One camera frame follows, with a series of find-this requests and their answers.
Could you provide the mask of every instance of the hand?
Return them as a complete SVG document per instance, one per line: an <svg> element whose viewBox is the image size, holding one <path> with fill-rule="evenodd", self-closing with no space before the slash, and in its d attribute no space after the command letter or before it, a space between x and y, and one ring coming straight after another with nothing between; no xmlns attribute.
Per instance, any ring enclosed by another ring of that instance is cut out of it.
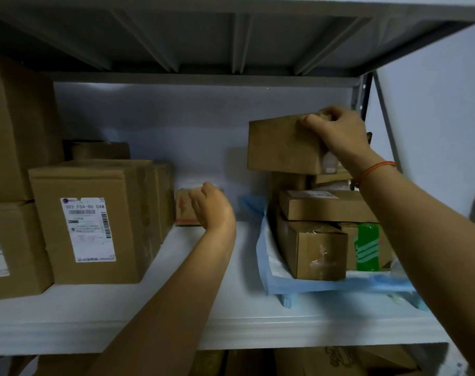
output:
<svg viewBox="0 0 475 376"><path fill-rule="evenodd" d="M337 106L326 107L322 113L332 115L334 121L310 114L300 117L299 122L319 134L328 149L353 177L383 161L370 148L365 124L359 113Z"/></svg>
<svg viewBox="0 0 475 376"><path fill-rule="evenodd" d="M227 197L209 182L189 193L192 208L206 231L222 232L235 237L236 220Z"/></svg>

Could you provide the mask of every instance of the person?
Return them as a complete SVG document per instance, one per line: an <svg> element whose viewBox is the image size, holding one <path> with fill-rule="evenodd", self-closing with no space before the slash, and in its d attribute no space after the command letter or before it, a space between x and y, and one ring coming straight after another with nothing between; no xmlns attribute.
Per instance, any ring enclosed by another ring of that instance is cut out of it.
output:
<svg viewBox="0 0 475 376"><path fill-rule="evenodd" d="M381 163L359 114L323 110L334 122L306 115L353 177ZM416 290L475 369L475 224L439 202L392 166L371 171L360 192L377 216ZM88 376L186 376L228 266L236 222L211 183L190 192L206 230L166 284L98 357Z"/></svg>

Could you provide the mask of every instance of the upper shelf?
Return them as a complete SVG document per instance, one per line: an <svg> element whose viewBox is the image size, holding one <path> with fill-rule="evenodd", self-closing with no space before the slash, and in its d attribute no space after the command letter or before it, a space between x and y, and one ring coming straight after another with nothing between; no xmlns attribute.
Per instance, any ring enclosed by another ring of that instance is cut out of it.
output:
<svg viewBox="0 0 475 376"><path fill-rule="evenodd" d="M449 341L431 313L386 294L306 293L286 309L263 289L255 249L259 228L237 223L234 253L200 349ZM203 232L173 227L140 284L53 285L38 296L0 300L0 354L102 352Z"/></svg>
<svg viewBox="0 0 475 376"><path fill-rule="evenodd" d="M60 81L350 78L473 23L475 0L0 0L0 54Z"/></svg>

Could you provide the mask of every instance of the bracelet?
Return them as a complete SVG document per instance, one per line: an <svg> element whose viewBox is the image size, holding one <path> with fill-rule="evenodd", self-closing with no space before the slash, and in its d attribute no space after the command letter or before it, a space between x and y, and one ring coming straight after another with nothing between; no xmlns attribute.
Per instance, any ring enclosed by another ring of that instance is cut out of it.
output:
<svg viewBox="0 0 475 376"><path fill-rule="evenodd" d="M361 182L364 181L364 179L368 176L368 174L370 174L373 170L375 170L376 168L380 167L380 166L384 166L384 165L391 165L391 166L394 166L396 167L396 162L394 161L384 161L384 162L379 162L378 164L376 165L373 165L371 168L369 168L368 170L366 170L365 172L363 172L363 174L361 174L359 177L356 177L354 179L354 185L359 188L359 186L361 185Z"/></svg>

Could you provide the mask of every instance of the green tape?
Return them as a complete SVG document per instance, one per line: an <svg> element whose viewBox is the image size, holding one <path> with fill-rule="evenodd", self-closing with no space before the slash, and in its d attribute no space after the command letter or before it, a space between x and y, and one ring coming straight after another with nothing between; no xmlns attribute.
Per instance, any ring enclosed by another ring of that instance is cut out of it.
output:
<svg viewBox="0 0 475 376"><path fill-rule="evenodd" d="M356 248L356 269L378 272L379 227L374 223L358 223L358 237L354 240Z"/></svg>

